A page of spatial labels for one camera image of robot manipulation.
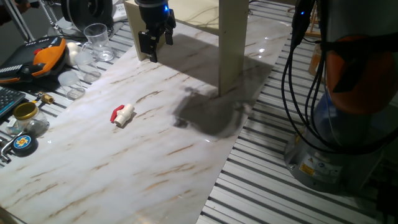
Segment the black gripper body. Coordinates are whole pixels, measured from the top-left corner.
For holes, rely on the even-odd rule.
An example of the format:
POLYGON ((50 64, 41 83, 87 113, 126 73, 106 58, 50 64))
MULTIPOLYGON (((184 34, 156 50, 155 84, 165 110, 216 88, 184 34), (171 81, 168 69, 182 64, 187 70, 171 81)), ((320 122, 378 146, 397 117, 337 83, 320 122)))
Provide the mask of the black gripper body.
POLYGON ((146 30, 149 30, 153 37, 160 37, 165 34, 165 23, 168 18, 173 17, 175 19, 174 11, 169 8, 169 1, 135 0, 134 2, 139 6, 139 12, 146 25, 146 30))

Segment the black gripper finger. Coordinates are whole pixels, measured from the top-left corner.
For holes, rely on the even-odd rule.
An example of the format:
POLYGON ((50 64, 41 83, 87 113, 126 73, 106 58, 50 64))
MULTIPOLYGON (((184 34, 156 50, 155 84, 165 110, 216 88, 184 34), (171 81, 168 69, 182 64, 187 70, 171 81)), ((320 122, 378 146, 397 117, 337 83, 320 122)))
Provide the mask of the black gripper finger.
POLYGON ((173 45, 173 32, 176 28, 176 21, 173 17, 169 17, 167 22, 165 23, 165 43, 167 45, 173 45))
POLYGON ((151 62, 158 62, 157 59, 157 38, 153 37, 149 30, 146 30, 145 32, 139 32, 138 33, 138 38, 139 38, 139 44, 141 48, 141 52, 146 54, 151 62))

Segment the person hand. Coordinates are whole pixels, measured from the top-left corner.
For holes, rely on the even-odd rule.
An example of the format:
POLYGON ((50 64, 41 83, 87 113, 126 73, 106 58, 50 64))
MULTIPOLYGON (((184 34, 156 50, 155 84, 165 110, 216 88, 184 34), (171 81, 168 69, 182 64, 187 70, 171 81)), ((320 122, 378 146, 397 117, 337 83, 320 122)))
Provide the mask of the person hand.
POLYGON ((16 2, 16 6, 18 8, 18 11, 21 14, 25 13, 27 10, 29 10, 31 8, 31 5, 29 2, 20 2, 20 3, 16 2))

